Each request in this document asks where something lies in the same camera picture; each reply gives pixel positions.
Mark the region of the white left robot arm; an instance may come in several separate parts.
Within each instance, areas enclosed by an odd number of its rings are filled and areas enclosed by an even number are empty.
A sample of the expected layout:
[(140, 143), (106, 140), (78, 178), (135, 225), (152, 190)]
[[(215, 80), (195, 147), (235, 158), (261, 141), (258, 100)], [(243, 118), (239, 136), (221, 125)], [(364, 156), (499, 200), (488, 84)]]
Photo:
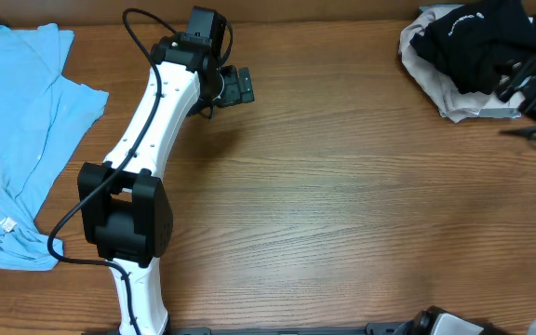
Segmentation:
[(120, 334), (167, 334), (160, 259), (173, 214), (163, 185), (168, 157), (186, 117), (254, 100), (248, 69), (227, 65), (233, 40), (189, 29), (147, 52), (147, 88), (126, 132), (102, 163), (78, 174), (84, 233), (111, 269), (120, 303)]

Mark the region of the beige garment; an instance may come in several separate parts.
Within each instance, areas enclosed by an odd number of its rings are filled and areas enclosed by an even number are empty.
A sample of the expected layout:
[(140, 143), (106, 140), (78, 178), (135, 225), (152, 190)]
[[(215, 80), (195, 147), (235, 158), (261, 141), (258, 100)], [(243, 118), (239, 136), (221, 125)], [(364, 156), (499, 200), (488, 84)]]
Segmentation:
[(440, 115), (454, 123), (467, 118), (519, 118), (521, 113), (517, 108), (524, 101), (521, 93), (517, 93), (507, 103), (499, 101), (495, 95), (481, 92), (461, 94), (449, 76), (439, 72), (431, 62), (419, 57), (410, 44), (415, 35), (424, 34), (430, 23), (459, 7), (460, 5), (421, 7), (417, 19), (400, 34), (398, 54), (402, 64), (435, 104)]

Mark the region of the black shirt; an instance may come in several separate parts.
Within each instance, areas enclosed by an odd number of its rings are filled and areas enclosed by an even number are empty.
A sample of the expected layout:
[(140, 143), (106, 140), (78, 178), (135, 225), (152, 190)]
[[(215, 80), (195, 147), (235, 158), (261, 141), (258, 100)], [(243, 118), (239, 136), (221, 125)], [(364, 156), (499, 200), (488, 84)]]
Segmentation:
[(520, 0), (483, 0), (450, 11), (410, 43), (460, 93), (489, 95), (500, 81), (497, 65), (536, 57), (536, 16)]

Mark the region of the light blue t-shirt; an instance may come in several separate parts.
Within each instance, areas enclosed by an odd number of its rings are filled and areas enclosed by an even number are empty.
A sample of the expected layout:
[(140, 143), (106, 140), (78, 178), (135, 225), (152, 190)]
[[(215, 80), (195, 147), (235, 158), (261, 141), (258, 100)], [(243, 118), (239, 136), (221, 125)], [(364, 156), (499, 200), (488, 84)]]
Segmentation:
[(74, 32), (0, 23), (0, 269), (44, 272), (57, 260), (34, 220), (109, 95), (62, 74)]

